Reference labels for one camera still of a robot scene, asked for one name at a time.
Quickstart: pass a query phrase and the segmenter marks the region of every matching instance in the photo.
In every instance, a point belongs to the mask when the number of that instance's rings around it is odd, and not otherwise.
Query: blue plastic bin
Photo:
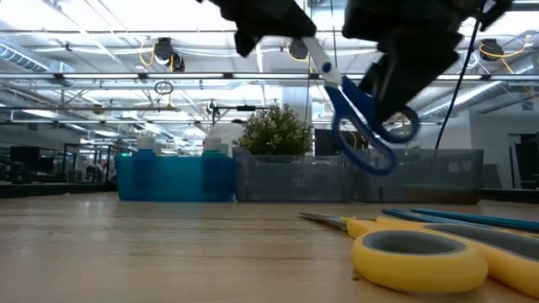
[[[227,202],[234,189],[229,157],[117,157],[118,195],[129,201]]]

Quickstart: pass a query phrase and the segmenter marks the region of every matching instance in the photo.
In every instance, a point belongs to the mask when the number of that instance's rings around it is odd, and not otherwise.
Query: blue scissors
[[[317,66],[324,80],[324,88],[329,99],[334,105],[334,119],[332,132],[337,143],[343,149],[344,154],[359,168],[374,175],[387,175],[397,166],[397,158],[393,151],[376,135],[384,141],[393,144],[403,144],[411,141],[419,131],[418,115],[409,107],[400,110],[410,121],[409,133],[404,136],[395,136],[386,130],[383,125],[374,120],[376,100],[371,95],[362,92],[350,79],[342,76],[337,68],[334,68],[328,54],[314,37],[303,38],[305,46],[309,50],[314,64]],[[365,118],[365,122],[356,113],[356,110]],[[358,156],[357,151],[351,147],[340,133],[342,120],[349,120],[369,143],[375,147],[386,159],[385,167],[376,167]]]

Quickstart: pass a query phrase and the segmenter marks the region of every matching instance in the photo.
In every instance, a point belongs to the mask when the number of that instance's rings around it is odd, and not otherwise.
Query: yellow scissors
[[[494,229],[386,217],[342,220],[300,213],[346,230],[352,262],[365,279],[394,290],[456,293],[487,275],[539,299],[539,240]]]

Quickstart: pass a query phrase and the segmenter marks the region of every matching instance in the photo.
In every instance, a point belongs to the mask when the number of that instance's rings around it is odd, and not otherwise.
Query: black cable
[[[486,1],[483,0],[480,4],[481,12],[484,10],[485,3]],[[453,107],[455,106],[456,97],[458,96],[459,89],[461,88],[461,85],[462,85],[462,79],[464,78],[464,75],[466,74],[466,69],[468,67],[468,63],[470,62],[470,58],[472,57],[472,53],[475,51],[473,45],[475,44],[475,39],[478,35],[480,24],[481,22],[479,21],[479,18],[477,18],[475,21],[475,25],[473,26],[472,38],[470,39],[470,45],[468,46],[466,58],[464,59],[464,63],[461,70],[461,75],[459,76],[458,81],[456,82],[455,92],[453,92],[453,98],[451,99],[451,102],[449,103],[449,109],[447,110],[446,117],[444,118],[444,123],[442,123],[441,125],[440,133],[438,134],[438,139],[436,139],[435,150],[438,150],[438,148],[440,147],[441,137],[444,135],[444,130],[446,129],[447,121],[449,120],[449,117],[451,116],[451,111],[453,110]]]
[[[337,38],[335,34],[334,0],[329,1],[329,6],[331,8],[331,26],[333,27],[333,35],[334,35],[335,68],[338,68],[339,65],[337,65]]]
[[[308,115],[309,115],[309,93],[310,92],[311,92],[311,56],[307,54],[307,96],[306,96],[307,100],[305,100],[305,119],[303,120],[303,122],[307,122],[309,119]]]

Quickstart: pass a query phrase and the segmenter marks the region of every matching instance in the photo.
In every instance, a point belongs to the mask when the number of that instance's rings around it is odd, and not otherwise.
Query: leaves
[[[311,139],[311,126],[286,104],[283,109],[272,105],[251,114],[243,136],[233,143],[253,155],[299,156],[311,150]]]

